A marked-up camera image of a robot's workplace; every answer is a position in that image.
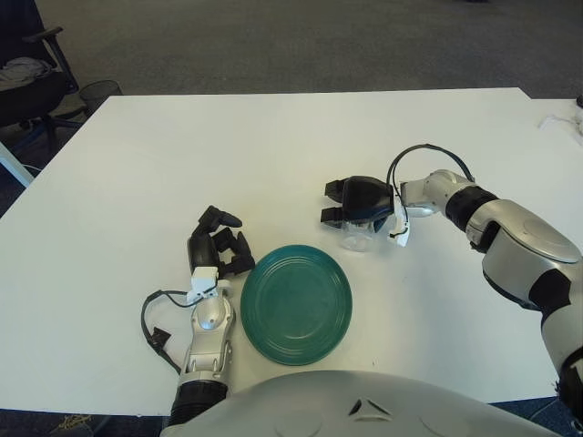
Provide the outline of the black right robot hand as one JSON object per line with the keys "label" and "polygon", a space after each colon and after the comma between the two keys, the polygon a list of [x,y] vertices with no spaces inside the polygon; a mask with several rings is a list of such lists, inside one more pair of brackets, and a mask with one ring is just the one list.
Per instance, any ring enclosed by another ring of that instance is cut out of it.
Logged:
{"label": "black right robot hand", "polygon": [[371,225],[376,233],[394,214],[393,188],[377,178],[351,176],[330,181],[324,196],[340,204],[321,211],[320,222],[333,228],[340,229],[344,223]]}

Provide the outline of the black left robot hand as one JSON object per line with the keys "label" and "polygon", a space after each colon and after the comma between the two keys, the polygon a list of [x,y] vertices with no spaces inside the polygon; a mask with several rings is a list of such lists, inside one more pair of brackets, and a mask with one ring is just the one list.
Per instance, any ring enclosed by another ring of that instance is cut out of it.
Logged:
{"label": "black left robot hand", "polygon": [[239,218],[208,206],[187,242],[190,272],[212,267],[218,269],[219,279],[226,279],[254,269],[256,263],[248,241],[241,231],[233,233],[233,229],[241,227]]}

